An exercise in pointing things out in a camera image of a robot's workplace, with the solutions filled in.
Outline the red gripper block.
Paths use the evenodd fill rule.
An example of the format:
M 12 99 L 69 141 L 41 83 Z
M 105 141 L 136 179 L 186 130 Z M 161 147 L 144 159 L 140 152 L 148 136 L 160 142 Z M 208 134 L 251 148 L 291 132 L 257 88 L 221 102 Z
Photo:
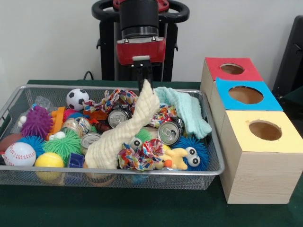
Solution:
M 138 89 L 141 92 L 144 77 L 148 80 L 151 88 L 153 81 L 153 71 L 151 63 L 164 62 L 166 50 L 166 40 L 163 37 L 129 38 L 118 40 L 116 43 L 116 53 L 121 65 L 132 65 L 136 63 L 136 75 Z M 143 77 L 143 61 L 145 63 L 145 76 Z

